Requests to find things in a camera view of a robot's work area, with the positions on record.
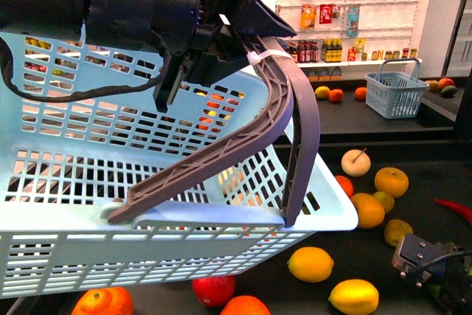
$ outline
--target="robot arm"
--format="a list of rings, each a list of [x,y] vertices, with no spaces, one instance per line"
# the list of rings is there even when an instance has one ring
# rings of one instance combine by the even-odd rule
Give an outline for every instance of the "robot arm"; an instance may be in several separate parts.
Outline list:
[[[295,35],[260,0],[0,0],[1,31],[78,41],[83,24],[87,44],[164,58],[159,79],[150,84],[159,111],[167,110],[181,81],[209,86],[247,66],[236,36]]]

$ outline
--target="small blue basket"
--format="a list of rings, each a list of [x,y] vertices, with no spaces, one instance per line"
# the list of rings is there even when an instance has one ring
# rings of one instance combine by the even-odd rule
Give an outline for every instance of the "small blue basket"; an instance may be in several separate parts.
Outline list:
[[[416,63],[412,75],[382,72],[385,64],[408,61]],[[429,84],[418,80],[419,73],[420,62],[416,58],[385,60],[377,73],[366,75],[366,104],[387,119],[416,117],[421,99],[429,87]]]

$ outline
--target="red chili pepper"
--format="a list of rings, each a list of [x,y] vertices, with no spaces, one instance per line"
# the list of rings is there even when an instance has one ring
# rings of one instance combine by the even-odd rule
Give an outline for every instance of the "red chili pepper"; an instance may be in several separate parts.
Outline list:
[[[457,214],[464,217],[464,219],[472,226],[472,209],[465,206],[464,204],[460,204],[453,201],[447,201],[445,199],[435,199],[434,203],[439,204],[440,206],[444,206],[453,210]]]

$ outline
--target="basket handle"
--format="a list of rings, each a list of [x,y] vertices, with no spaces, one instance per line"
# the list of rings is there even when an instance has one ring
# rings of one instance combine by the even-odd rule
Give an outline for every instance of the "basket handle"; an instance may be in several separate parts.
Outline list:
[[[417,58],[399,58],[399,59],[387,59],[384,60],[383,63],[381,64],[381,67],[378,69],[378,72],[375,76],[375,79],[378,81],[378,78],[381,76],[382,68],[384,67],[385,64],[388,63],[398,63],[398,62],[415,62],[415,66],[411,75],[412,80],[415,82],[418,81],[418,77],[420,76],[420,61]]]

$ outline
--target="light blue plastic basket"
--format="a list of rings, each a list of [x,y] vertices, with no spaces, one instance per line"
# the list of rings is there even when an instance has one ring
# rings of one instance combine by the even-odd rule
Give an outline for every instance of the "light blue plastic basket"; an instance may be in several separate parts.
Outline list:
[[[408,61],[416,63],[411,75],[382,71],[385,64]],[[366,104],[387,119],[416,117],[429,87],[418,80],[419,73],[420,62],[416,58],[385,60],[377,73],[366,75]]]
[[[36,94],[135,86],[162,63],[0,36],[14,54],[14,83]],[[3,84],[0,92],[1,298],[239,274],[314,232],[357,225],[317,156],[302,213],[284,228],[285,170],[271,146],[132,221],[107,222],[130,186],[254,119],[268,96],[258,77],[185,83],[166,114],[152,89],[69,104],[22,100]]]

